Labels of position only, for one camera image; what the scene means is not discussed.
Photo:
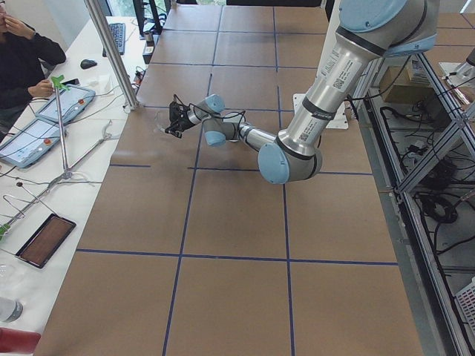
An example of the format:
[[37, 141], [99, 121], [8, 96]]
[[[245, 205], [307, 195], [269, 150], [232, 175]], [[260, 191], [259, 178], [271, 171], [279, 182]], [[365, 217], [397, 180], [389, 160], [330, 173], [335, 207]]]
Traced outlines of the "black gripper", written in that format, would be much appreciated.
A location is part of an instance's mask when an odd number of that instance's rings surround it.
[[191, 127], [191, 121], [189, 120], [188, 115], [180, 114], [176, 116], [174, 121], [174, 126], [170, 126], [165, 129], [167, 134], [172, 134], [173, 136], [181, 139], [183, 136], [183, 132], [188, 130]]

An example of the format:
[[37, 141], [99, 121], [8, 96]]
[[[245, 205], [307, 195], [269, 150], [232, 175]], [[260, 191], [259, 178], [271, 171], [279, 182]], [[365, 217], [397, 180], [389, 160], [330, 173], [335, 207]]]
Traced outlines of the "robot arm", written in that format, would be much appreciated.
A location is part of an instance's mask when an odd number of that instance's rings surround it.
[[341, 1], [335, 45], [324, 56], [315, 81], [295, 109], [289, 126], [273, 135], [242, 119], [223, 115], [223, 99], [207, 96], [196, 105], [169, 106], [164, 133], [180, 138], [202, 125], [212, 147], [242, 141], [258, 153], [261, 176], [272, 184], [302, 181], [322, 166], [315, 142], [374, 59], [411, 56], [436, 42], [439, 1]]

